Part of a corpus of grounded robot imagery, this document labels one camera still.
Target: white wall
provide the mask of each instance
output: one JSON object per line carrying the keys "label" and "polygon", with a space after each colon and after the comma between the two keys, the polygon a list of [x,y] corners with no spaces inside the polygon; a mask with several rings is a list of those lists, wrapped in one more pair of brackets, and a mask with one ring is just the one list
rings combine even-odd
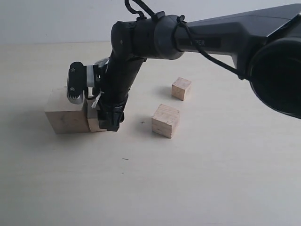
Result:
{"label": "white wall", "polygon": [[[300,0],[144,0],[187,21],[298,3]],[[0,44],[110,40],[118,20],[135,20],[124,0],[0,0]]]}

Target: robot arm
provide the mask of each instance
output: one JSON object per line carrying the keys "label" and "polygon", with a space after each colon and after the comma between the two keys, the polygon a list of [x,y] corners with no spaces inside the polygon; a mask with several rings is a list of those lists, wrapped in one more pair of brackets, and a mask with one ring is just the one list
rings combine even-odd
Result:
{"label": "robot arm", "polygon": [[[257,97],[270,108],[301,118],[301,4],[256,10],[187,23],[183,16],[154,13],[133,0],[150,18],[118,21],[111,31],[112,52],[99,64],[71,64],[67,96],[98,105],[100,128],[118,131],[124,120],[129,90],[147,59],[176,60],[184,52],[199,52],[208,60],[249,80]],[[235,68],[209,54],[232,56]],[[93,97],[87,88],[93,88]]]}

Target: large wooden block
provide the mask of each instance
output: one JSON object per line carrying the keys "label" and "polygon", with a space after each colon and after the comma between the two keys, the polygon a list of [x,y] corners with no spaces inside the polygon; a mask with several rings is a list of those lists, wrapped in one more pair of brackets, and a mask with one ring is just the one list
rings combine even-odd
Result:
{"label": "large wooden block", "polygon": [[87,120],[91,132],[104,132],[106,129],[99,128],[99,121],[97,117],[97,108],[92,108],[94,100],[87,101]]}
{"label": "large wooden block", "polygon": [[180,99],[185,100],[187,95],[190,93],[191,90],[191,81],[184,79],[184,78],[178,78],[173,84],[172,84],[172,96]]}
{"label": "large wooden block", "polygon": [[53,89],[45,107],[45,114],[56,134],[89,132],[87,103],[69,102],[67,87]]}
{"label": "large wooden block", "polygon": [[151,119],[152,131],[167,138],[172,138],[178,128],[179,120],[179,110],[160,104]]}

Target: wooden cube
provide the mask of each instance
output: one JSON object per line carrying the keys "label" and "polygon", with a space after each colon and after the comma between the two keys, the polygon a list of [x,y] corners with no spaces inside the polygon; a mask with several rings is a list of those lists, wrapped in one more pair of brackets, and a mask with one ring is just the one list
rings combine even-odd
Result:
{"label": "wooden cube", "polygon": [[179,110],[160,104],[151,119],[152,131],[167,138],[172,138],[178,128],[179,120]]}
{"label": "wooden cube", "polygon": [[172,84],[171,93],[173,97],[176,97],[180,100],[185,100],[190,90],[191,90],[191,81],[184,78],[178,78]]}
{"label": "wooden cube", "polygon": [[45,114],[56,134],[89,132],[87,103],[69,102],[67,87],[53,89],[45,107]]}
{"label": "wooden cube", "polygon": [[90,127],[91,132],[104,132],[106,129],[99,128],[99,121],[97,118],[97,107],[92,108],[94,100],[87,101],[87,120]]}

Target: white table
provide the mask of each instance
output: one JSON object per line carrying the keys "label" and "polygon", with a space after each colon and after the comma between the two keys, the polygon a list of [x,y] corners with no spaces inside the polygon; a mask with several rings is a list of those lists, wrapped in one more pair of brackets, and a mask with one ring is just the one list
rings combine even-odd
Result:
{"label": "white table", "polygon": [[[301,225],[301,121],[200,54],[148,60],[117,133],[55,135],[43,112],[51,90],[73,61],[110,52],[0,46],[1,226]],[[170,97],[178,77],[193,85],[184,102]],[[151,131],[159,104],[181,111],[172,139]]]}

